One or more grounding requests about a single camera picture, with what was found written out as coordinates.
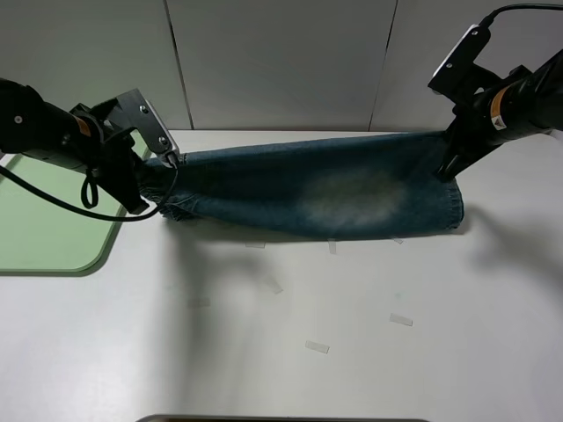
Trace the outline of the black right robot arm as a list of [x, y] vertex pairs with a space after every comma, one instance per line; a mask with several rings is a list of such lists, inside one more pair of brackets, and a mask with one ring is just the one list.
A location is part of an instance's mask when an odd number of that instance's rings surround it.
[[562, 53], [535, 71], [520, 65], [505, 78], [473, 64], [443, 95], [454, 103], [455, 119], [436, 176], [450, 181], [505, 143], [562, 130]]

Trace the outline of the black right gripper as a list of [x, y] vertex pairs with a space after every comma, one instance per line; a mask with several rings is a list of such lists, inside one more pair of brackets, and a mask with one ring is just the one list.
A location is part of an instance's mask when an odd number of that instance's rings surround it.
[[455, 119], [444, 133], [446, 150], [436, 177], [451, 181], [498, 147], [490, 139], [497, 133], [491, 118], [491, 103], [503, 88], [530, 74], [519, 65], [502, 78], [477, 64], [469, 67], [454, 90]]

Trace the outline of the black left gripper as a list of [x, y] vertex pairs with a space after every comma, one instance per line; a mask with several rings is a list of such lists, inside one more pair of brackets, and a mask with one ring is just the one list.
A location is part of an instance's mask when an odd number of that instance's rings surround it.
[[135, 175], [141, 166], [141, 158], [133, 151], [132, 133], [136, 128], [128, 122], [118, 101], [110, 99], [93, 107], [79, 104], [71, 114], [90, 129], [91, 144], [83, 153], [82, 205], [95, 208], [102, 189], [128, 213], [142, 214], [149, 204], [139, 193]]

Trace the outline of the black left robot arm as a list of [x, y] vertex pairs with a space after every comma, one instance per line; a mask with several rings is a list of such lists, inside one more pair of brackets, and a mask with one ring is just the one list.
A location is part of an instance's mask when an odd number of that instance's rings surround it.
[[116, 106], [111, 99], [65, 111], [32, 87], [3, 79], [1, 151], [82, 174], [80, 200], [88, 210], [99, 204], [103, 190], [128, 213], [139, 215], [149, 207], [135, 175], [142, 160], [133, 151], [135, 128], [110, 119]]

